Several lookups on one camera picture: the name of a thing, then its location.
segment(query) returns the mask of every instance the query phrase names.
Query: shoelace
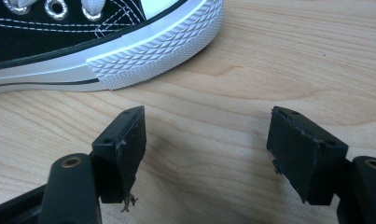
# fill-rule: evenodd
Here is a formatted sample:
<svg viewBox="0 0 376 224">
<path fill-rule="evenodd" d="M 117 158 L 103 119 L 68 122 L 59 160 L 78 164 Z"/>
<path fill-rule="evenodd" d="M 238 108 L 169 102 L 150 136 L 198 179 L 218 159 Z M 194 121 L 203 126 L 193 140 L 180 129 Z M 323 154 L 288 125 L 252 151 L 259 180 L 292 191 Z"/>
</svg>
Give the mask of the shoelace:
<svg viewBox="0 0 376 224">
<path fill-rule="evenodd" d="M 5 6 L 13 13 L 23 15 L 30 11 L 30 6 L 38 0 L 3 0 Z M 90 21 L 101 19 L 102 11 L 106 0 L 81 0 L 82 11 L 85 17 Z M 61 7 L 60 12 L 56 12 L 53 7 Z M 63 20 L 68 13 L 68 6 L 64 0 L 46 0 L 45 10 L 54 20 Z"/>
</svg>

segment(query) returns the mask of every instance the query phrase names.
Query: white shoelace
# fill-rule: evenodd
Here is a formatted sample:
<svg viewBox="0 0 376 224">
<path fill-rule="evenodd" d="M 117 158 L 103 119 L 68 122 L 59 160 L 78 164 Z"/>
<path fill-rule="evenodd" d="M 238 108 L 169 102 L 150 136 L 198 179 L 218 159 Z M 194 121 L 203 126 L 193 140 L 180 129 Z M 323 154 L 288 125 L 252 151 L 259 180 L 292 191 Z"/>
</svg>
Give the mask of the white shoelace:
<svg viewBox="0 0 376 224">
<path fill-rule="evenodd" d="M 16 7 L 28 7 L 37 0 L 9 0 Z M 82 6 L 91 14 L 97 15 L 103 11 L 106 0 L 81 0 Z"/>
</svg>

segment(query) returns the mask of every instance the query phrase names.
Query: metal eyelet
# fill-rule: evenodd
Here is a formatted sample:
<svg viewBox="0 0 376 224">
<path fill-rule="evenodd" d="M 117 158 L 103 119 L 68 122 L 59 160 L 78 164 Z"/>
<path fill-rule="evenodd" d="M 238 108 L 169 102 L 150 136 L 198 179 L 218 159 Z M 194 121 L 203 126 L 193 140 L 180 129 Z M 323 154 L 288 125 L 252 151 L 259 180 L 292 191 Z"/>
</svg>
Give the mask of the metal eyelet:
<svg viewBox="0 0 376 224">
<path fill-rule="evenodd" d="M 83 15 L 89 20 L 89 21 L 98 21 L 103 17 L 103 12 L 100 12 L 96 15 L 91 15 L 86 8 L 82 7 Z"/>
<path fill-rule="evenodd" d="M 31 7 L 17 7 L 9 2 L 9 0 L 2 0 L 4 2 L 4 5 L 9 9 L 9 11 L 18 14 L 18 15 L 24 15 L 27 14 Z"/>
<path fill-rule="evenodd" d="M 54 11 L 54 7 L 57 5 L 61 7 L 61 12 Z M 52 19 L 62 21 L 68 15 L 68 5 L 63 0 L 46 0 L 45 11 Z"/>
</svg>

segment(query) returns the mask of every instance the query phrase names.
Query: wooden table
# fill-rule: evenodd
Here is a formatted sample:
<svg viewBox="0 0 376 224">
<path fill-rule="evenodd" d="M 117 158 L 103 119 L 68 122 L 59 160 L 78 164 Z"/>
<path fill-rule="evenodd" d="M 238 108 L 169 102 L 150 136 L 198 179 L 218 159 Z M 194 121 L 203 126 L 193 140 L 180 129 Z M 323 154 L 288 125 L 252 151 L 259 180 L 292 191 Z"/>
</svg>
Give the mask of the wooden table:
<svg viewBox="0 0 376 224">
<path fill-rule="evenodd" d="M 376 0 L 226 0 L 210 46 L 118 91 L 0 94 L 0 203 L 47 182 L 60 157 L 122 110 L 146 107 L 146 155 L 130 213 L 104 223 L 337 223 L 273 171 L 271 109 L 291 108 L 376 157 Z"/>
</svg>

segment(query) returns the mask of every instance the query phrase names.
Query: shoe stitching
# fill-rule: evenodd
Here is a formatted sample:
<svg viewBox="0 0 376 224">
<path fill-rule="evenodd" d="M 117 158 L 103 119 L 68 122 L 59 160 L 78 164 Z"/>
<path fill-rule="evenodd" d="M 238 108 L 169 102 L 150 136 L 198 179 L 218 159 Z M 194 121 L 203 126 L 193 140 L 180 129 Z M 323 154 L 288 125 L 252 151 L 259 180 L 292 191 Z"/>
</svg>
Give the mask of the shoe stitching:
<svg viewBox="0 0 376 224">
<path fill-rule="evenodd" d="M 44 25 L 44 26 L 62 26 L 62 27 L 98 27 L 98 24 L 58 24 L 58 23 L 46 23 L 46 22 L 37 22 L 37 21 L 14 21 L 11 19 L 0 18 L 0 21 L 12 21 L 16 23 L 24 23 L 30 25 Z M 129 23 L 102 23 L 101 25 L 117 25 L 117 26 L 127 26 Z"/>
<path fill-rule="evenodd" d="M 124 12 L 126 12 L 126 11 L 124 10 L 124 8 L 123 8 L 121 5 L 119 5 L 117 2 L 115 2 L 115 1 L 113 1 L 113 0 L 112 0 L 112 2 L 113 2 L 114 4 L 116 4 L 117 7 L 119 7 L 119 10 L 116 11 L 116 12 L 115 12 L 112 16 L 110 16 L 108 19 L 106 19 L 106 21 L 104 21 L 103 23 L 97 25 L 97 28 L 95 29 L 95 30 L 97 31 L 97 32 L 95 33 L 95 36 L 97 36 L 97 38 L 100 38 L 100 37 L 98 36 L 97 33 L 100 33 L 102 36 L 104 36 L 103 31 L 108 30 L 111 26 L 113 26 L 113 25 L 115 24 L 115 22 L 116 22 L 117 20 L 114 20 L 112 23 L 110 23 L 110 25 L 107 25 L 104 29 L 101 29 L 101 26 L 103 26 L 105 23 L 111 21 L 116 15 L 118 15 L 118 14 L 121 12 L 121 10 L 123 10 Z"/>
<path fill-rule="evenodd" d="M 131 26 L 131 25 L 135 25 L 135 22 L 133 22 L 131 16 L 130 16 L 130 13 L 133 14 L 133 16 L 138 20 L 140 21 L 137 16 L 135 15 L 135 13 L 131 10 L 131 8 L 124 2 L 121 0 L 121 2 L 129 9 L 129 10 L 126 10 L 125 7 L 122 7 L 120 4 L 118 4 L 116 1 L 114 0 L 111 0 L 113 3 L 117 4 L 120 9 L 115 12 L 112 16 L 110 16 L 106 21 L 104 21 L 103 23 L 101 24 L 73 24 L 73 23 L 70 23 L 70 24 L 59 24 L 59 23 L 48 23 L 48 22 L 36 22 L 36 21 L 16 21 L 16 20 L 12 20 L 12 19 L 5 19 L 5 18 L 0 18 L 0 22 L 11 22 L 11 23 L 19 23 L 19 24 L 24 24 L 26 26 L 23 26 L 23 25 L 17 25 L 17 24 L 2 24 L 0 23 L 0 27 L 6 27 L 6 28 L 15 28 L 15 29 L 22 29 L 22 30 L 33 30 L 33 31 L 47 31 L 47 32 L 60 32 L 60 33 L 95 33 L 96 37 L 97 38 L 100 38 L 97 33 L 101 33 L 102 36 L 104 36 L 103 33 L 113 33 L 113 32 L 117 32 L 119 31 L 120 29 L 110 29 L 111 27 L 113 28 L 114 26 Z M 112 21 L 114 19 L 115 16 L 117 16 L 121 11 L 123 11 L 123 15 L 114 20 L 112 23 L 109 23 L 110 21 Z M 120 21 L 122 19 L 122 17 L 124 17 L 125 15 L 127 15 L 129 17 L 129 20 L 132 22 L 132 23 L 117 23 L 117 21 Z M 55 27 L 61 27 L 61 28 L 83 28 L 83 27 L 87 27 L 87 28 L 90 28 L 90 27 L 95 27 L 95 29 L 93 30 L 66 30 L 66 29 L 54 29 L 54 28 L 40 28 L 40 27 L 30 27 L 28 25 L 33 25 L 33 26 L 55 26 Z"/>
<path fill-rule="evenodd" d="M 144 12 L 141 11 L 141 9 L 134 3 L 134 1 L 131 1 L 132 4 L 135 6 L 135 8 L 137 9 L 137 11 L 139 12 L 139 14 L 141 14 L 141 17 L 144 18 Z"/>
<path fill-rule="evenodd" d="M 129 5 L 127 5 L 127 3 L 125 3 L 123 0 L 120 0 L 122 3 L 124 3 L 124 5 L 126 5 L 126 7 L 130 10 L 130 12 L 132 12 L 132 14 L 133 14 L 133 16 L 138 20 L 138 22 L 141 22 L 140 20 L 139 20 L 139 18 L 137 17 L 137 15 L 135 15 L 135 13 L 134 13 L 134 11 L 129 7 Z"/>
<path fill-rule="evenodd" d="M 22 30 L 35 30 L 35 31 L 51 31 L 51 32 L 60 32 L 60 33 L 95 33 L 99 32 L 99 30 L 56 30 L 56 29 L 41 29 L 41 28 L 34 28 L 34 27 L 26 27 L 26 26 L 13 26 L 13 25 L 4 25 L 0 24 L 0 27 L 6 27 L 6 28 L 16 28 L 16 29 L 22 29 Z M 120 29 L 117 30 L 100 30 L 100 32 L 117 32 L 120 31 Z"/>
</svg>

